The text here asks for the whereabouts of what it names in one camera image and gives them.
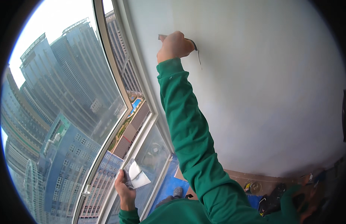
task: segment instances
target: window frame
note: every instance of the window frame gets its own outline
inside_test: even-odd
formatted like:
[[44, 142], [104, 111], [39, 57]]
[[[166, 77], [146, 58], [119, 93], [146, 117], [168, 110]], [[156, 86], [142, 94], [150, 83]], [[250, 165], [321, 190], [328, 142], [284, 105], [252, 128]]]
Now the window frame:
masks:
[[[126, 50], [127, 50], [126, 57], [127, 58], [130, 57], [131, 64], [133, 66], [133, 70], [135, 71], [136, 78], [140, 84], [141, 91], [145, 97], [146, 103], [148, 104], [150, 112], [151, 112], [151, 114], [148, 116], [145, 123], [143, 124], [140, 132], [137, 134], [134, 142], [131, 145], [131, 148], [127, 152], [124, 161], [121, 162], [120, 168], [122, 168], [126, 165], [126, 163], [129, 161], [129, 159], [136, 157], [141, 146], [144, 143], [144, 140], [146, 139], [146, 136], [149, 134], [150, 130], [155, 125], [157, 125], [157, 128], [158, 128], [160, 134], [162, 135], [163, 141], [165, 142], [165, 144], [166, 144], [166, 146], [167, 146], [167, 148], [171, 154], [174, 153], [174, 147], [173, 147], [172, 142], [171, 142], [168, 124], [166, 123], [165, 116], [164, 115], [162, 116], [160, 114], [160, 111], [157, 108], [157, 105], [159, 105], [159, 104], [158, 104], [156, 97], [153, 93], [153, 90], [152, 90], [153, 88], [152, 88], [152, 85], [149, 81], [148, 72], [145, 69], [144, 65], [142, 64], [143, 58], [142, 58], [142, 54], [140, 53], [140, 51], [138, 51], [138, 49], [139, 49], [138, 41], [137, 41], [137, 38], [136, 38], [135, 33], [134, 33], [134, 28], [132, 26], [133, 24], [131, 22], [127, 2], [124, 0], [112, 0], [112, 4], [113, 4], [113, 8], [115, 11], [115, 15], [117, 18], [117, 22], [118, 22], [118, 25], [120, 28], [122, 38], [126, 44]], [[91, 21], [91, 22], [96, 23], [98, 38], [99, 38], [99, 41], [101, 43], [101, 47], [103, 49], [103, 52], [106, 56], [108, 66], [112, 70], [112, 74], [113, 74], [114, 80], [116, 81], [116, 84], [117, 84], [117, 87], [118, 87], [120, 94], [122, 96], [126, 96], [125, 99], [127, 99], [128, 104], [126, 101], [124, 101], [125, 104], [132, 106], [132, 104], [129, 101], [126, 89], [123, 85], [123, 82], [122, 82], [122, 79], [120, 76], [120, 72], [118, 71], [118, 67], [116, 64], [115, 57], [114, 57], [114, 52], [111, 48], [111, 42], [110, 42], [109, 36], [108, 36], [108, 30], [107, 30], [107, 24], [106, 24], [106, 18], [105, 18], [105, 14], [104, 14], [102, 0], [92, 0], [92, 7], [93, 7], [93, 11], [94, 11], [95, 21]], [[97, 156], [95, 158], [93, 158], [94, 159], [93, 165], [88, 170], [86, 179], [82, 184], [82, 189], [80, 191], [79, 198], [78, 198], [78, 200], [76, 202], [76, 206], [74, 207], [74, 210], [73, 210], [72, 223], [77, 224], [81, 208], [84, 205], [84, 201], [86, 199], [86, 196], [84, 196], [83, 193], [86, 192], [86, 189], [90, 189], [90, 187], [91, 187], [90, 183], [93, 181], [95, 173], [99, 169], [101, 161], [104, 158], [105, 153], [106, 153], [111, 141], [116, 136], [118, 129], [119, 129], [118, 127], [122, 126], [122, 124], [124, 123], [125, 119], [128, 117], [131, 110], [132, 110], [132, 108], [128, 109], [126, 111], [126, 113], [124, 113], [119, 118], [119, 122], [116, 123], [115, 127], [113, 127], [113, 129], [111, 130], [106, 141], [104, 141], [101, 149], [99, 149], [99, 151], [97, 152]], [[167, 172], [170, 157], [171, 156], [168, 156], [168, 159], [165, 162], [165, 165], [164, 165], [164, 167], [163, 167], [163, 169], [159, 175], [159, 180], [153, 189], [153, 192], [152, 192], [152, 194], [151, 194], [151, 196], [150, 196], [150, 198], [149, 198], [149, 200], [148, 200], [148, 202], [144, 208], [144, 212], [141, 215], [140, 220], [143, 220], [148, 215], [148, 212], [149, 212], [149, 210], [150, 210], [150, 208], [154, 202], [154, 200], [152, 200], [152, 199], [157, 195], [158, 189], [163, 182], [163, 179], [164, 179], [163, 177], [165, 176], [165, 174]], [[108, 220], [112, 205], [113, 205], [113, 203], [117, 197], [117, 192], [114, 189], [114, 185], [112, 185], [107, 190], [107, 192], [108, 192], [108, 195], [106, 196], [105, 200], [102, 201], [101, 209], [99, 211], [96, 223], [106, 223], [106, 221]]]

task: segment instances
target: green sweatshirt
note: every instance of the green sweatshirt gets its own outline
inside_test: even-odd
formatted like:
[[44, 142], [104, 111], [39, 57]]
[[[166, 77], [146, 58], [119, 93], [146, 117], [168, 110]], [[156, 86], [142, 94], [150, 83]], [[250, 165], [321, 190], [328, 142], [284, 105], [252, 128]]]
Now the green sweatshirt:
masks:
[[[266, 223], [242, 187], [223, 170], [208, 123], [198, 108], [179, 58], [157, 65], [161, 102], [183, 177], [199, 200], [175, 199], [156, 208], [142, 223]], [[120, 223], [137, 224], [137, 209], [119, 213]], [[280, 219], [276, 223], [290, 223]]]

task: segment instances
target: skyscraper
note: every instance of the skyscraper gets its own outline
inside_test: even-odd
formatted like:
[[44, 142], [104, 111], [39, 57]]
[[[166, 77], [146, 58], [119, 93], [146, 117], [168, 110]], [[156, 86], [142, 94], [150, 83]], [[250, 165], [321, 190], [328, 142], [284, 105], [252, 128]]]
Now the skyscraper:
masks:
[[37, 160], [50, 126], [21, 94], [9, 67], [2, 85], [1, 127], [8, 135], [5, 145], [7, 163], [24, 177], [28, 159]]
[[142, 95], [142, 90], [134, 73], [131, 59], [127, 56], [127, 49], [123, 42], [116, 15], [114, 11], [110, 11], [105, 16], [108, 35], [110, 37], [112, 50], [116, 58], [118, 69], [121, 72], [123, 84], [128, 92]]
[[21, 60], [21, 91], [37, 113], [50, 124], [62, 113], [102, 144], [124, 106], [90, 23], [75, 23], [51, 45], [41, 35]]

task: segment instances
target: hand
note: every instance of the hand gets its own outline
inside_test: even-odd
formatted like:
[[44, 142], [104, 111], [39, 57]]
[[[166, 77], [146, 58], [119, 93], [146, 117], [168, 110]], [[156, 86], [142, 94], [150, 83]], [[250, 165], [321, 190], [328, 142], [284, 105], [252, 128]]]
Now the hand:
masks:
[[134, 200], [136, 199], [136, 190], [130, 190], [124, 183], [124, 173], [120, 170], [115, 181], [115, 188], [120, 196], [121, 209], [124, 211], [135, 210]]
[[159, 38], [163, 44], [157, 54], [158, 64], [175, 57], [186, 57], [194, 51], [194, 44], [190, 40], [185, 39], [184, 34], [180, 31], [175, 31], [167, 37], [159, 36]]

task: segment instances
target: shoe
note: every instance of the shoe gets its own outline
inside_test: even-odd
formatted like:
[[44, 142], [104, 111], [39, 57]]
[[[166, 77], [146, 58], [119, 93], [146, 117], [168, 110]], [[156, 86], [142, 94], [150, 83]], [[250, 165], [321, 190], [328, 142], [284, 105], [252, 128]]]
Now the shoe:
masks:
[[173, 197], [179, 197], [179, 198], [182, 198], [182, 194], [183, 194], [183, 188], [181, 187], [176, 187], [174, 190], [173, 190]]

